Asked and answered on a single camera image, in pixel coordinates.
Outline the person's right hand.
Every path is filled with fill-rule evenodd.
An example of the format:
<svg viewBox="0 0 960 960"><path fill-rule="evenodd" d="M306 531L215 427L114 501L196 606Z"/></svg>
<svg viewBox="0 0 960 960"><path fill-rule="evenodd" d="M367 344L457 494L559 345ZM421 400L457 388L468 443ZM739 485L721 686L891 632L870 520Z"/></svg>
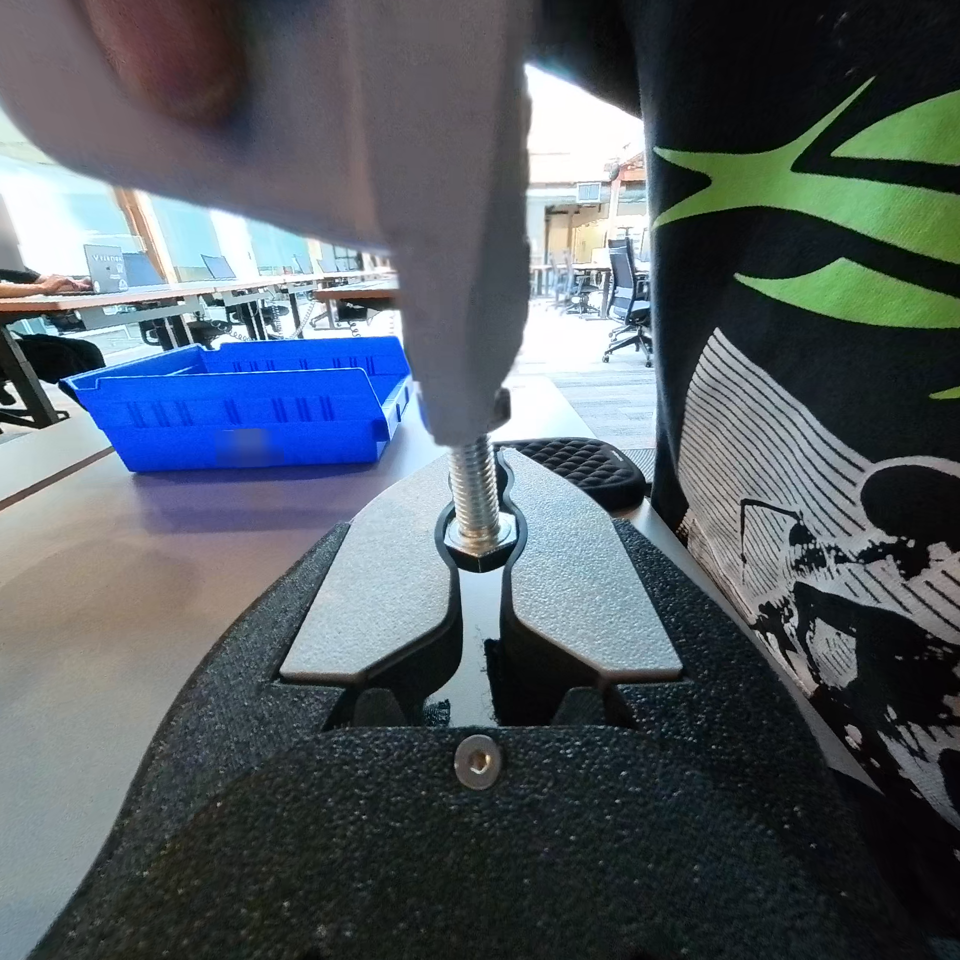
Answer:
<svg viewBox="0 0 960 960"><path fill-rule="evenodd" d="M119 84L194 127L226 123L249 82L243 10L234 1L78 2Z"/></svg>

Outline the black printed t-shirt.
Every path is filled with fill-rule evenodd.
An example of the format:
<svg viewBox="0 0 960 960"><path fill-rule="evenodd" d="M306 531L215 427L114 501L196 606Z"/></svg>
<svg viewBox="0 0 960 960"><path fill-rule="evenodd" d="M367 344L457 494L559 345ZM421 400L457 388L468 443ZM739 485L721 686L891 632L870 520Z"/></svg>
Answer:
<svg viewBox="0 0 960 960"><path fill-rule="evenodd" d="M958 2L621 2L654 508L861 770L958 958Z"/></svg>

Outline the grey open laptop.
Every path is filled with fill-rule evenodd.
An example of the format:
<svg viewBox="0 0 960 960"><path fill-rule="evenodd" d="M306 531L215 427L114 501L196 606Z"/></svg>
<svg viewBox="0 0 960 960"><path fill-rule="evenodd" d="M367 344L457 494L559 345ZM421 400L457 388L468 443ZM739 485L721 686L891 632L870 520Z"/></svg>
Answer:
<svg viewBox="0 0 960 960"><path fill-rule="evenodd" d="M84 244L82 249L93 294L114 295L128 291L126 261L120 246Z"/></svg>

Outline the wooden top office desk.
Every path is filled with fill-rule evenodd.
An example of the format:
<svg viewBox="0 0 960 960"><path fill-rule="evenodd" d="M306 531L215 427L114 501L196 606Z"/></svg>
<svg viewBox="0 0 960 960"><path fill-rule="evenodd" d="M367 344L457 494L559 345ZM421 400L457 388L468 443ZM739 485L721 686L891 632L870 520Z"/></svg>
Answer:
<svg viewBox="0 0 960 960"><path fill-rule="evenodd" d="M326 307L328 328L337 330L342 324L339 305L363 306L374 312L396 310L399 294L399 283L394 277L389 277L316 289L312 292L312 298Z"/></svg>
<svg viewBox="0 0 960 960"><path fill-rule="evenodd" d="M200 311L201 297L215 292L215 282L188 282L139 287L114 294L73 292L7 297L1 301L1 365L2 375L15 387L25 407L2 407L3 426L43 429L69 419L70 414L57 410L42 387L34 368L24 357L19 343L8 327L32 316L46 316L59 311L103 311L106 307L155 304L143 312L144 319L194 314Z"/></svg>

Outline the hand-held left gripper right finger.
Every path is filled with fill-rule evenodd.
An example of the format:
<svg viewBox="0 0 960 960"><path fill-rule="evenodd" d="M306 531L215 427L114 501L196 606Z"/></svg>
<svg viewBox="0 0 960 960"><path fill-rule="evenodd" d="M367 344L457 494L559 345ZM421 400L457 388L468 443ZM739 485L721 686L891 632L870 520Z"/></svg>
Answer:
<svg viewBox="0 0 960 960"><path fill-rule="evenodd" d="M678 680L682 662L608 512L518 450L499 459L518 523L501 606L510 659L547 685Z"/></svg>

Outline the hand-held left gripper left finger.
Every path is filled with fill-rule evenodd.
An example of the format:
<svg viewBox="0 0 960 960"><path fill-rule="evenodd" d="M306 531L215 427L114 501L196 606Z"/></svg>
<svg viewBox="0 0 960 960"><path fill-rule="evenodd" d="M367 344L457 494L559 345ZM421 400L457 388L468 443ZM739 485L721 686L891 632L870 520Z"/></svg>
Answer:
<svg viewBox="0 0 960 960"><path fill-rule="evenodd" d="M451 504L441 455L354 516L280 666L283 680L365 685L453 623L460 578L445 542Z"/></svg>

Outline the silver hex bolt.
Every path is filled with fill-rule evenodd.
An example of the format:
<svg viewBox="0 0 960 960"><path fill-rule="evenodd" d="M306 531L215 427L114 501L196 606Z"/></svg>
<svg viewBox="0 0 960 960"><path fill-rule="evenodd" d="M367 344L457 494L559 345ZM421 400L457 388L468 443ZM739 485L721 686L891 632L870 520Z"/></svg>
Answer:
<svg viewBox="0 0 960 960"><path fill-rule="evenodd" d="M496 534L502 512L498 494L497 465L490 432L511 417L510 392L500 388L486 431L474 440L448 450L448 477L454 515L467 536Z"/></svg>

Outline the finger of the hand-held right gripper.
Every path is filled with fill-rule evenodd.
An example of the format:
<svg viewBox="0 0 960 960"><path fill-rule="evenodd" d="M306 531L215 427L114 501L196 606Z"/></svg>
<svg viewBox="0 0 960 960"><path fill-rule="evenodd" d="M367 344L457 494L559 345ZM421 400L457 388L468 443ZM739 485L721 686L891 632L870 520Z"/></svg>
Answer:
<svg viewBox="0 0 960 960"><path fill-rule="evenodd" d="M319 2L315 230L384 250L428 429L492 429L526 317L532 2Z"/></svg>

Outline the black mesh office chair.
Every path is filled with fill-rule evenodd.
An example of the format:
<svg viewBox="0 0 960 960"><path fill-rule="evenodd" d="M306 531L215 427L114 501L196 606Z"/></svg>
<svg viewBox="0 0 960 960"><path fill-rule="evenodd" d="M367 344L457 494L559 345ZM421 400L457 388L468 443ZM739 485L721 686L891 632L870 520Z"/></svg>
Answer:
<svg viewBox="0 0 960 960"><path fill-rule="evenodd" d="M562 289L563 314L581 317L600 315L601 309L596 298L601 293L601 288L594 282L595 277L596 270L593 265L569 265Z"/></svg>
<svg viewBox="0 0 960 960"><path fill-rule="evenodd" d="M607 316L620 325L609 335L609 346L601 361L607 364L616 351L633 346L638 353L644 354L646 368L652 368L651 304L637 273L630 241L611 240L607 250L611 276Z"/></svg>

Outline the wooden window frame post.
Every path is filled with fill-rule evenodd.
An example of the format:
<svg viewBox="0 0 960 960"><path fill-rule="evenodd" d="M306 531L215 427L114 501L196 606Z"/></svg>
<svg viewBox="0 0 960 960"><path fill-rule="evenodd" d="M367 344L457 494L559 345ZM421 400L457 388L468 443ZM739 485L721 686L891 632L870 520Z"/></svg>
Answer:
<svg viewBox="0 0 960 960"><path fill-rule="evenodd" d="M152 195L128 187L112 186L111 190L131 234L138 239L162 281L180 282Z"/></svg>

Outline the blue plastic bin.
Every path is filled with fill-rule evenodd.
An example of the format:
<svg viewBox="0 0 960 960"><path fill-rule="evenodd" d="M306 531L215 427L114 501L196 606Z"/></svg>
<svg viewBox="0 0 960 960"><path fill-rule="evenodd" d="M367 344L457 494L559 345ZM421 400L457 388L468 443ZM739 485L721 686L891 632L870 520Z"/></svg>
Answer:
<svg viewBox="0 0 960 960"><path fill-rule="evenodd" d="M414 395L394 336L194 344L64 382L133 473L376 463Z"/></svg>

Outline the person's right forearm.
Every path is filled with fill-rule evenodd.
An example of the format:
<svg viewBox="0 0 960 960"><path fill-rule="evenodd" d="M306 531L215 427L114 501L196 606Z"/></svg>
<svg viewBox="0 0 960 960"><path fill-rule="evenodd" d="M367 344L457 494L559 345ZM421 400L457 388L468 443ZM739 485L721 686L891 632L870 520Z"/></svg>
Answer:
<svg viewBox="0 0 960 960"><path fill-rule="evenodd" d="M536 1L526 66L642 118L637 2Z"/></svg>

